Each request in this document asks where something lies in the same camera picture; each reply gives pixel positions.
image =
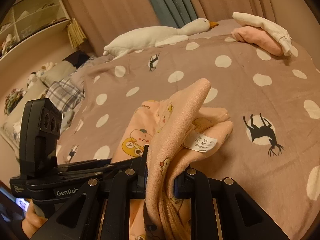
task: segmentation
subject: tassel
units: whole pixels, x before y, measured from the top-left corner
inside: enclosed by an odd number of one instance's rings
[[[87,39],[76,19],[73,18],[71,20],[67,29],[69,41],[73,49],[78,47],[81,43],[85,41],[85,39]]]

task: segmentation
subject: folded pink towel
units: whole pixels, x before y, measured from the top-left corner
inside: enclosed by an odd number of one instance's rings
[[[237,41],[254,43],[278,57],[283,55],[281,45],[262,28],[245,26],[234,29],[231,34]]]

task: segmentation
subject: orange beak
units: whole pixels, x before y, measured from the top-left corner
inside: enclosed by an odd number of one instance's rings
[[[210,23],[210,29],[212,29],[213,27],[219,25],[219,23],[216,23],[216,22],[211,22],[211,21],[209,21],[209,23]]]

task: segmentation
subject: clothing tag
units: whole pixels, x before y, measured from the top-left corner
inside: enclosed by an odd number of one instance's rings
[[[193,130],[186,137],[182,146],[197,152],[207,152],[216,145],[217,141],[217,139],[210,138]]]

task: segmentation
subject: folded white towel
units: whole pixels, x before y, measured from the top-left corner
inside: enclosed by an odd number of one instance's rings
[[[262,28],[279,42],[285,56],[291,55],[291,37],[285,28],[265,18],[248,13],[234,12],[232,17],[241,26],[251,25]]]

